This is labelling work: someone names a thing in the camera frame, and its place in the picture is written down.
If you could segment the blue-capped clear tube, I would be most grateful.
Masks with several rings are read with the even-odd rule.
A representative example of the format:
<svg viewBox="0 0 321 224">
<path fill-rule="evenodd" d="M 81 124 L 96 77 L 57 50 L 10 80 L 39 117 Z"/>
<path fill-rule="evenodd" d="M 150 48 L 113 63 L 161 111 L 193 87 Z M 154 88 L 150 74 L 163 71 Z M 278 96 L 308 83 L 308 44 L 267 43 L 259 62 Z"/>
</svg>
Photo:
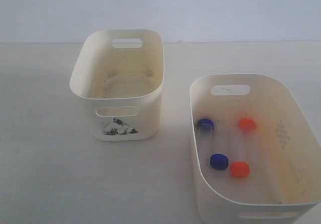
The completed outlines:
<svg viewBox="0 0 321 224">
<path fill-rule="evenodd" d="M 198 121 L 197 147 L 200 159 L 208 158 L 212 152 L 214 122 L 211 119 Z"/>
<path fill-rule="evenodd" d="M 228 136 L 225 132 L 214 134 L 211 143 L 210 166 L 215 170 L 225 170 L 229 166 Z"/>
</svg>

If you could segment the orange-capped clear tube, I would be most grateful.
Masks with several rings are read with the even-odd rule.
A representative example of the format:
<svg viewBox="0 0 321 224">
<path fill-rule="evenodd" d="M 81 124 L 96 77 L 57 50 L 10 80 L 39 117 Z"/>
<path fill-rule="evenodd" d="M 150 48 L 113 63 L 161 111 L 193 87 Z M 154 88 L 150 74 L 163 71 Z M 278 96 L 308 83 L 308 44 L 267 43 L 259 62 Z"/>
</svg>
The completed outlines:
<svg viewBox="0 0 321 224">
<path fill-rule="evenodd" d="M 247 161 L 246 147 L 242 138 L 234 137 L 231 140 L 230 154 L 230 171 L 232 176 L 246 178 L 250 174 L 250 165 Z"/>
<path fill-rule="evenodd" d="M 252 119 L 240 119 L 233 128 L 233 145 L 237 161 L 247 160 L 247 151 L 253 142 L 256 123 Z"/>
</svg>

